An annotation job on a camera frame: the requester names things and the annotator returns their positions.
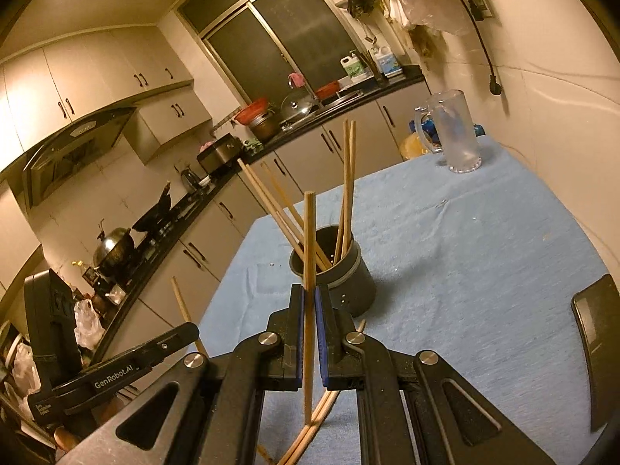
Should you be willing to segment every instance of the range hood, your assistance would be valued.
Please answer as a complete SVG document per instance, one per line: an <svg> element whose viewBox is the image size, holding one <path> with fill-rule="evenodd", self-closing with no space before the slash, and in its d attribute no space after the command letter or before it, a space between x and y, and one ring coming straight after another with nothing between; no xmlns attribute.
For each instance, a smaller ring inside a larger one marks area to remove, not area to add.
<svg viewBox="0 0 620 465"><path fill-rule="evenodd" d="M86 116L46 141L22 172L27 209L110 150L135 110L115 108Z"/></svg>

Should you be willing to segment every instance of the black cylindrical container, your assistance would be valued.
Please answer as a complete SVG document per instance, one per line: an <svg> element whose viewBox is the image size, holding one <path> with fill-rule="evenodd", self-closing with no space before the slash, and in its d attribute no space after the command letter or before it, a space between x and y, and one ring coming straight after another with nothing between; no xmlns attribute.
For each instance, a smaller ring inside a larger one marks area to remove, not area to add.
<svg viewBox="0 0 620 465"><path fill-rule="evenodd" d="M330 260L334 259L337 235L338 226L326 226L316 231L316 242ZM293 273L303 276L304 263L295 251L291 253L288 264ZM352 235L345 257L327 271L317 273L316 284L326 284L332 305L351 313L354 318L372 306L376 294L373 278L362 259L362 250Z"/></svg>

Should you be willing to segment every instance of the black power cord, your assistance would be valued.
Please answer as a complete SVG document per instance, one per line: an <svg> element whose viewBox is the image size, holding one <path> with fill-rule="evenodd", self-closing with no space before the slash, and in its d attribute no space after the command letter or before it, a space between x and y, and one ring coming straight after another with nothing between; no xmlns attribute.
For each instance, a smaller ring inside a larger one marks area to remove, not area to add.
<svg viewBox="0 0 620 465"><path fill-rule="evenodd" d="M465 10L467 11L467 15L469 16L471 23L474 25L475 33L476 35L478 35L478 40L480 41L480 45L482 46L482 51L484 52L484 55L487 58L487 63L489 63L489 71L491 71L489 91L491 91L492 95L499 96L503 89L501 88L500 83L497 82L497 78L495 77L495 71L493 70L493 64L491 63L491 58L489 57L487 48L484 46L484 40L482 40L482 35L480 34L478 25L475 23L474 16L470 12L470 10L467 8L467 4L465 3L465 0L460 0L460 1L461 1L461 4L463 4L463 7L465 8Z"/></svg>

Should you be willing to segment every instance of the cabinet door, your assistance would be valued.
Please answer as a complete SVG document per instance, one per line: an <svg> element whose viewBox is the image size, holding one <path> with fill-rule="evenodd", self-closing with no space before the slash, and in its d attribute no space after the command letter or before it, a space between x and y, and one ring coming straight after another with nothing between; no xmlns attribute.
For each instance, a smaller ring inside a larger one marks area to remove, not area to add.
<svg viewBox="0 0 620 465"><path fill-rule="evenodd" d="M181 237L181 241L221 281L243 237L213 201Z"/></svg>
<svg viewBox="0 0 620 465"><path fill-rule="evenodd" d="M411 134L409 121L413 120L415 108L425 106L429 96L426 82L419 82L377 100L397 145Z"/></svg>
<svg viewBox="0 0 620 465"><path fill-rule="evenodd" d="M343 183L337 147L321 127L278 148L276 153L303 191L319 194Z"/></svg>
<svg viewBox="0 0 620 465"><path fill-rule="evenodd" d="M152 26L143 28L145 37L151 45L151 50L159 67L167 75L167 83L184 82L191 80L191 74L176 52L172 49L159 28Z"/></svg>
<svg viewBox="0 0 620 465"><path fill-rule="evenodd" d="M169 83L170 76L160 67L144 28L114 29L112 34L137 71L145 89L156 89Z"/></svg>
<svg viewBox="0 0 620 465"><path fill-rule="evenodd" d="M379 111L379 106L375 102L362 105L323 124L325 130L334 136L341 148L343 148L342 125L344 119L355 120L357 123L355 178L365 177L402 162L392 133L390 133Z"/></svg>
<svg viewBox="0 0 620 465"><path fill-rule="evenodd" d="M278 157L275 152L272 152L253 163L251 167L254 173L256 173L256 175L260 178L260 181L265 184L265 186L269 189L269 191L271 192L271 194L274 195L275 198L279 198L280 195L274 188L269 174L261 167L260 164L262 162L264 162L271 170L272 175L276 177L276 180L278 180L280 186L284 189L284 192L286 192L286 195L288 195L289 199L293 202L293 204L303 201L304 195L302 194L300 188L297 186L297 183L295 183L295 181L291 178L291 174L286 169L286 166L284 166L284 163L280 160L280 157ZM243 183L246 184L250 192L254 194L254 197L258 200L260 205L264 207L265 205L263 205L262 201L256 194L254 187L247 180L246 176L243 173L241 173L239 176L241 177L241 180L243 180Z"/></svg>
<svg viewBox="0 0 620 465"><path fill-rule="evenodd" d="M82 37L75 36L43 48L58 94L72 119L106 107L113 101Z"/></svg>
<svg viewBox="0 0 620 465"><path fill-rule="evenodd" d="M25 151L71 122L43 49L5 64L4 80L13 122Z"/></svg>
<svg viewBox="0 0 620 465"><path fill-rule="evenodd" d="M162 145L189 129L179 108L175 107L176 102L177 94L173 91L149 98L138 108L153 136Z"/></svg>
<svg viewBox="0 0 620 465"><path fill-rule="evenodd" d="M140 295L140 300L172 327L185 321L172 290L171 277L177 278L187 310L196 324L200 323L219 285L218 280L187 253L185 245L177 243Z"/></svg>
<svg viewBox="0 0 620 465"><path fill-rule="evenodd" d="M127 313L119 330L114 335L114 339L112 339L112 343L110 343L103 359L107 360L119 353L140 346L140 344L144 344L170 329L169 323L162 320L151 309L146 307L140 299L137 299L131 305L129 313Z"/></svg>
<svg viewBox="0 0 620 465"><path fill-rule="evenodd" d="M82 40L114 100L124 100L145 90L140 86L137 71L109 31L85 34Z"/></svg>
<svg viewBox="0 0 620 465"><path fill-rule="evenodd" d="M210 120L211 116L191 87L174 91L174 105L181 112L187 129Z"/></svg>
<svg viewBox="0 0 620 465"><path fill-rule="evenodd" d="M239 177L232 177L218 193L215 202L233 223L241 236L245 236L257 218L265 216L265 210Z"/></svg>
<svg viewBox="0 0 620 465"><path fill-rule="evenodd" d="M4 71L0 68L0 172L23 153L6 98Z"/></svg>

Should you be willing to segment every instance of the mug handle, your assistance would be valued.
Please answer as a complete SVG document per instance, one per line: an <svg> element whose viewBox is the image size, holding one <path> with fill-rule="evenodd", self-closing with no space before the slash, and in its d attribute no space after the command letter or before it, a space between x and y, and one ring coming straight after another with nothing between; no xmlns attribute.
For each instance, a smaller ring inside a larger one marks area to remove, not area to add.
<svg viewBox="0 0 620 465"><path fill-rule="evenodd" d="M428 107L418 107L415 109L415 115L413 116L413 124L415 125L415 131L418 134L420 143L424 145L432 153L440 153L442 148L435 148L435 146L429 141L426 133L422 128L422 116L429 114Z"/></svg>

